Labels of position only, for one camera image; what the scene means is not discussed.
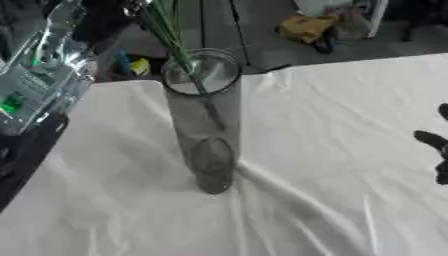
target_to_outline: black object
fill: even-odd
[[[0,135],[0,212],[25,186],[69,123],[53,114],[21,136]]]
[[[439,114],[448,121],[448,104],[444,103],[439,107]],[[443,158],[442,163],[436,166],[437,183],[440,185],[448,185],[448,140],[425,131],[415,131],[414,137],[434,149],[436,149]]]
[[[313,43],[313,47],[318,53],[330,54],[334,51],[335,43],[336,30],[331,27],[322,34],[321,38]]]
[[[447,0],[410,0],[404,7],[407,24],[402,40],[412,41],[415,29],[429,25],[448,25]]]
[[[49,0],[43,13],[47,17],[61,0]],[[117,36],[131,20],[124,15],[123,3],[125,0],[83,0],[86,16],[75,29],[73,39],[87,43],[100,54],[108,47],[105,43]]]

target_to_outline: wrinkled cloth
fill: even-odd
[[[233,187],[201,193],[163,88],[96,85],[0,216],[8,256],[417,256],[448,251],[448,187],[414,130],[448,136],[448,55],[242,81]]]

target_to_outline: tripod leg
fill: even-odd
[[[206,47],[206,41],[205,41],[205,2],[204,0],[199,0],[199,16],[201,19],[201,47]]]
[[[244,40],[243,31],[240,25],[240,15],[238,14],[238,10],[236,9],[234,0],[229,0],[230,8],[232,9],[233,20],[235,21],[236,29],[238,30],[238,37],[240,40],[241,47],[243,49],[244,58],[246,59],[246,65],[252,66],[250,61],[249,53],[247,51],[246,42]]]

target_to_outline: tripod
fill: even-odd
[[[199,0],[199,11],[200,11],[200,25],[201,25],[201,47],[202,48],[206,48],[206,29],[205,29],[205,0]],[[273,70],[278,70],[278,69],[282,69],[291,65],[282,65],[279,67],[275,67],[269,70],[265,70],[262,68],[258,68],[256,66],[254,66],[250,55],[249,55],[249,51],[247,49],[247,45],[246,45],[246,40],[243,34],[243,30],[241,28],[241,24],[240,24],[240,15],[238,13],[238,9],[236,8],[235,5],[235,0],[228,0],[228,3],[230,5],[230,9],[232,11],[232,17],[233,17],[233,21],[236,27],[236,30],[238,32],[238,39],[239,39],[239,43],[241,45],[241,49],[243,51],[243,55],[244,55],[244,61],[245,61],[245,67],[246,68],[252,68],[255,70],[254,73],[267,73]]]

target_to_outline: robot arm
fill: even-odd
[[[130,20],[124,0],[51,0],[46,25],[0,74],[0,212],[67,127],[67,113],[93,83],[96,54]]]

